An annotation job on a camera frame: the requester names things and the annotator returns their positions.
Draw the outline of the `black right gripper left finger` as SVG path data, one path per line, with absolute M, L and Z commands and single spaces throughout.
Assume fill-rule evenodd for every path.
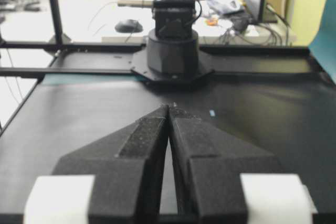
M 39 176 L 24 223 L 153 223 L 168 139 L 163 105 L 126 127 L 62 156 Z

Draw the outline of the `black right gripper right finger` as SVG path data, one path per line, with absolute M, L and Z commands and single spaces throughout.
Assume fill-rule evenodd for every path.
M 313 223 L 299 175 L 278 157 L 177 107 L 172 148 L 199 223 Z

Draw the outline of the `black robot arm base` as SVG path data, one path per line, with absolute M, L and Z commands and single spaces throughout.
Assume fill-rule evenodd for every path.
M 198 71 L 198 34 L 193 23 L 201 13 L 196 0 L 153 0 L 155 28 L 148 34 L 146 48 L 135 53 L 132 71 L 148 74 L 192 76 Z

